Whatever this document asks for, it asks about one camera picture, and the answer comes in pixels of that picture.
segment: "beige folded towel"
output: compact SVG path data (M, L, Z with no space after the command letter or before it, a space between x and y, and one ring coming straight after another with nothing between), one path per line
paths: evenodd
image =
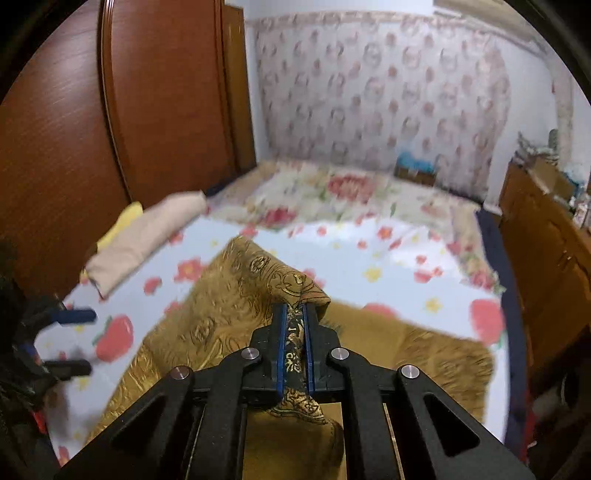
M102 297L136 270L168 237L205 213L203 192L174 193L144 211L86 264Z

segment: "wooden cabinet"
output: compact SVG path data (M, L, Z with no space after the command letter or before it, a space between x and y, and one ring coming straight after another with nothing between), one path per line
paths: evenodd
M591 236L511 164L501 194L501 233L521 296L530 367L571 344L591 313Z

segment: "floral wallpaper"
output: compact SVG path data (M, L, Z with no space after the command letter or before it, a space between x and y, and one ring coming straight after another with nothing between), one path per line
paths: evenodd
M494 36L387 12L251 24L275 155L394 171L409 152L436 168L439 186L486 196L511 98Z

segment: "floral bedsheet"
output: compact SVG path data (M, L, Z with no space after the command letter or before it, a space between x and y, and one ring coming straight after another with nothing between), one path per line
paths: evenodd
M380 172L302 160L263 161L210 199L211 217L279 230L298 223L396 218L440 235L478 287L503 292L474 213L479 206Z

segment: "red flower print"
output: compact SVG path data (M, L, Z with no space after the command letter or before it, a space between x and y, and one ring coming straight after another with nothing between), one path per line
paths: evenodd
M388 247L388 250L394 250L394 249L400 247L400 245L402 245L402 239L401 238L399 238L398 240L392 242L390 244L390 246Z
M425 272L424 270L417 270L414 273L414 281L417 283L427 283L432 278L433 276L429 272Z
M57 451L57 461L60 462L60 466L64 466L66 463L70 461L70 452L68 452L68 449L62 445L58 447Z
M168 306L164 309L164 314L168 315L170 312L174 310L178 310L181 307L181 303L179 301L173 300L168 304Z
M470 324L485 345L493 345L505 329L501 305L496 300L479 299L470 304Z
M323 288L326 285L326 280L316 278L316 272L313 268L306 268L305 270L302 270L302 273L314 280L314 283L316 283L316 285L318 285L320 288Z
M134 342L134 326L127 315L107 318L105 331L92 344L95 354L103 362L114 362L125 355Z
M262 224L267 228L277 228L286 225L296 218L295 212L290 212L285 207L279 207L275 210L269 210L262 220Z
M368 213L365 213L365 214L363 214L363 215L359 215L359 216L358 216L358 217L355 219L355 225L359 226L359 225L361 225L361 224L363 223L363 221L364 221L366 218L374 218L375 216L376 216L376 214L375 214L375 213L372 213L372 212L368 212Z
M240 230L240 235L247 236L248 238L255 238L258 235L258 230L253 224L249 223L246 227Z
M431 202L421 205L421 211L435 218L445 218L446 216L442 208L436 207Z
M392 238L392 228L389 226L380 227L378 230L378 238L381 238L382 240L389 240Z
M144 293L146 295L154 295L154 292L162 286L162 278L152 277L144 283Z
M441 240L441 237L435 233L433 230L429 230L429 240L433 240L434 242L438 242L439 240Z
M181 230L178 232L173 233L171 236L168 237L168 243L171 245L178 245L183 242L183 233Z
M462 251L462 246L460 245L460 242L453 242L451 244L447 244L446 248L453 254L453 255L459 255L460 252Z
M485 288L487 290L491 290L494 286L494 281L491 276L483 270L472 274L470 277L470 283L475 287Z
M368 203L374 195L375 183L369 177L347 174L332 177L326 188L338 199Z
M392 307L384 305L383 303L368 303L363 307L364 310L369 310L370 312L379 313L380 315L384 315L386 317L397 317L400 318L400 314L394 310Z
M174 276L175 283L187 281L197 281L207 265L201 263L199 257L192 258L177 265L177 274Z

